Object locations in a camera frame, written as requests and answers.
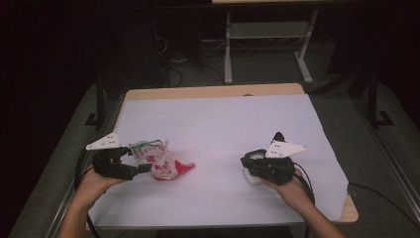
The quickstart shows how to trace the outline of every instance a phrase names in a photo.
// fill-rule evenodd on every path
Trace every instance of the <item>person's right hand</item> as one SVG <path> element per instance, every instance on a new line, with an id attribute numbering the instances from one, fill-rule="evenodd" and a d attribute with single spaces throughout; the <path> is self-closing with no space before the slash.
<path id="1" fill-rule="evenodd" d="M 296 169 L 295 172 L 297 175 L 302 176 L 302 172 L 300 170 Z M 283 185 L 277 185 L 263 178 L 262 181 L 268 186 L 274 188 L 278 194 L 280 194 L 284 202 L 299 213 L 305 209 L 306 206 L 313 205 L 303 184 L 296 177 L 293 177 L 290 182 Z"/>

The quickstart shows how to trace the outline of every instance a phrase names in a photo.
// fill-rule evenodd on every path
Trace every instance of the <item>table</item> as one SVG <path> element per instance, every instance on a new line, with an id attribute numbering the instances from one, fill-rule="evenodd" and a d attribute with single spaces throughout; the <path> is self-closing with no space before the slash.
<path id="1" fill-rule="evenodd" d="M 170 102 L 170 101 L 175 101 L 175 100 L 179 100 L 179 99 L 183 100 L 185 98 L 220 98 L 224 101 L 229 101 L 229 98 L 235 99 L 235 98 L 238 98 L 238 97 L 242 97 L 244 95 L 270 97 L 270 96 L 279 95 L 279 94 L 280 95 L 290 95 L 290 96 L 304 95 L 304 91 L 303 91 L 302 87 L 299 84 L 296 84 L 296 83 L 264 84 L 264 85 L 238 85 L 238 86 L 212 86 L 212 87 L 198 87 L 198 88 L 140 89 L 140 90 L 132 90 L 132 91 L 129 91 L 127 93 L 127 96 L 126 96 L 124 104 L 123 104 L 123 110 L 124 110 L 124 108 L 128 108 L 128 106 L 130 106 L 130 103 L 133 102 L 133 100 L 151 100 L 153 102 L 155 102 L 155 101 L 159 102 L 161 100 L 173 99 L 173 100 L 168 100 L 168 102 Z M 124 123 L 123 120 L 127 120 L 127 118 L 123 115 L 123 113 L 120 113 L 120 116 L 117 120 L 117 124 L 116 124 L 116 128 L 115 128 L 116 131 L 118 131 L 118 130 L 121 131 L 122 130 L 121 128 L 120 129 L 118 128 L 118 125 L 121 124 L 121 123 Z M 177 118 L 174 118 L 173 119 L 173 121 L 174 121 L 173 124 L 176 124 L 177 120 L 178 120 Z M 197 170 L 200 166 L 201 166 L 201 169 L 203 168 L 202 164 L 201 165 L 198 164 L 197 168 L 195 170 Z M 188 172 L 185 175 L 185 177 L 181 178 L 180 180 L 190 179 L 190 182 L 192 182 L 192 178 L 194 178 L 194 176 L 193 176 L 193 172 L 191 171 L 191 172 Z M 144 190 L 145 189 L 150 189 L 150 187 L 147 186 L 147 183 L 152 182 L 152 181 L 148 178 L 143 178 L 143 179 L 145 179 L 145 180 L 143 180 L 143 181 L 137 180 L 135 182 L 146 182 L 146 183 L 142 183 L 142 188 Z M 121 184 L 121 186 L 112 187 L 112 188 L 119 187 L 120 190 L 117 191 L 117 190 L 110 189 L 103 197 L 111 197 L 111 198 L 105 198 L 105 200 L 101 200 L 103 198 L 103 197 L 101 197 L 101 199 L 98 200 L 98 202 L 96 202 L 95 206 L 91 210 L 92 211 L 91 212 L 91 217 L 92 217 L 92 220 L 94 221 L 95 225 L 100 226 L 100 227 L 127 227 L 127 226 L 129 226 L 129 227 L 137 227 L 137 228 L 190 227 L 189 225 L 186 225 L 186 223 L 183 223 L 183 222 L 178 221 L 178 220 L 173 221 L 173 220 L 170 220 L 170 219 L 167 220 L 166 223 L 165 222 L 164 223 L 159 223 L 158 222 L 158 223 L 148 223 L 147 225 L 136 225 L 137 223 L 133 222 L 133 220 L 137 219 L 137 217 L 133 217 L 133 214 L 130 213 L 130 212 L 132 212 L 131 209 L 137 209 L 138 207 L 134 207 L 133 205 L 131 205 L 130 206 L 131 208 L 129 209 L 128 207 L 121 206 L 121 209 L 123 211 L 121 211 L 121 212 L 120 211 L 115 211 L 115 210 L 113 210 L 114 209 L 113 206 L 115 206 L 115 205 L 118 206 L 119 204 L 115 203 L 114 201 L 116 201 L 116 200 L 113 200 L 112 197 L 115 197 L 115 199 L 118 199 L 118 203 L 133 202 L 133 200 L 136 200 L 137 204 L 139 204 L 139 202 L 142 202 L 142 201 L 143 202 L 148 202 L 148 199 L 150 199 L 153 196 L 156 198 L 156 193 L 160 195 L 159 199 L 161 200 L 161 204 L 165 204 L 166 202 L 169 202 L 170 199 L 166 199 L 166 197 L 163 197 L 163 193 L 160 193 L 161 191 L 158 191 L 158 189 L 154 189 L 153 194 L 152 193 L 146 193 L 146 194 L 143 193 L 142 194 L 142 199 L 136 199 L 136 198 L 132 197 L 132 196 L 136 196 L 136 195 L 133 194 L 131 192 L 131 190 L 133 190 L 135 188 L 138 188 L 138 186 L 135 183 L 131 183 L 131 185 L 127 186 L 127 188 L 122 188 L 123 186 L 124 186 L 124 183 Z M 167 186 L 167 183 L 159 183 L 158 186 Z M 203 204 L 201 206 L 202 206 L 201 208 L 204 207 L 203 209 L 201 209 L 202 210 L 201 212 L 205 212 L 206 206 L 203 205 Z M 151 210 L 145 211 L 145 212 L 148 214 L 148 216 L 154 216 L 153 214 L 151 214 L 151 212 L 152 212 Z M 106 220 L 107 218 L 104 218 L 106 216 L 113 217 L 113 219 L 115 219 L 115 220 L 112 220 L 112 221 L 108 220 L 107 221 Z M 294 222 L 298 221 L 296 219 L 298 219 L 298 218 L 294 217 L 292 220 Z M 341 212 L 340 219 L 338 221 L 339 222 L 354 222 L 357 219 L 358 219 L 358 213 L 355 209 L 355 206 L 352 202 L 352 199 L 350 198 L 349 195 L 347 195 L 347 197 L 345 199 L 345 202 L 344 202 L 343 210 Z M 211 222 L 214 222 L 214 223 L 210 224 L 210 226 L 223 225 L 223 224 L 218 223 L 217 220 L 216 221 L 213 220 Z M 206 227 L 207 225 L 209 225 L 209 224 L 208 223 L 200 223 L 200 222 L 191 224 L 192 227 L 196 227 L 196 226 Z M 239 224 L 230 224 L 229 223 L 227 225 L 233 225 L 233 226 L 240 225 L 241 226 L 241 225 L 243 225 L 243 223 L 239 223 Z"/>

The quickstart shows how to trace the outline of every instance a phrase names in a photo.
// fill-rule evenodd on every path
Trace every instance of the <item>dark background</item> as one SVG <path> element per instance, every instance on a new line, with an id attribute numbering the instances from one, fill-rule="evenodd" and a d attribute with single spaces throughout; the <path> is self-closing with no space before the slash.
<path id="1" fill-rule="evenodd" d="M 8 0 L 0 5 L 1 237 L 9 234 L 77 104 L 99 74 L 108 78 L 110 94 L 163 85 L 157 71 L 165 67 L 165 61 L 154 54 L 152 35 L 156 33 L 148 32 L 153 14 L 107 18 L 103 24 L 103 19 L 80 14 L 74 6 L 63 0 Z M 312 40 L 333 38 L 337 42 L 330 65 L 333 73 L 367 63 L 420 127 L 418 10 L 415 3 L 323 9 Z M 224 19 L 221 12 L 165 14 L 155 30 L 199 63 L 200 38 L 223 38 Z M 136 24 L 127 28 L 133 21 Z M 141 36 L 135 37 L 130 29 L 137 29 Z M 107 58 L 92 36 L 113 54 L 120 54 L 123 64 L 138 70 L 122 68 Z M 127 54 L 128 39 L 150 47 Z M 134 62 L 138 56 L 143 59 Z M 138 74 L 155 80 L 132 84 L 130 78 Z M 124 85 L 115 87 L 116 81 Z"/>

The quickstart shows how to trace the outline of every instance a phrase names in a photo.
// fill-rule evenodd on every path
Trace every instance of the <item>white triangular marker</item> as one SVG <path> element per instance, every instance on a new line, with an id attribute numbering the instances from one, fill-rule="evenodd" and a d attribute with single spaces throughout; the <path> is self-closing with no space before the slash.
<path id="1" fill-rule="evenodd" d="M 118 134 L 113 132 L 109 134 L 108 136 L 105 136 L 97 141 L 95 141 L 92 144 L 89 144 L 86 146 L 86 150 L 92 151 L 92 150 L 102 150 L 102 149 L 112 149 L 112 148 L 119 148 L 120 145 L 120 139 L 118 137 Z"/>
<path id="2" fill-rule="evenodd" d="M 302 145 L 274 141 L 265 153 L 266 158 L 286 158 L 293 154 L 306 151 L 309 148 Z"/>

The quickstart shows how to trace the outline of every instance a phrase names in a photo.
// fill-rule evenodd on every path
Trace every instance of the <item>forearm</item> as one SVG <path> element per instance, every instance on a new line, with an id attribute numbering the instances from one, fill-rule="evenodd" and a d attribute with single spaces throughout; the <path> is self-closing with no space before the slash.
<path id="1" fill-rule="evenodd" d="M 82 204 L 76 197 L 68 206 L 62 221 L 58 237 L 78 238 L 84 237 L 86 232 L 86 219 L 88 206 Z"/>
<path id="2" fill-rule="evenodd" d="M 342 238 L 347 237 L 327 217 L 322 214 L 315 205 L 307 205 L 304 210 L 298 211 L 306 221 L 310 230 L 318 238 Z"/>

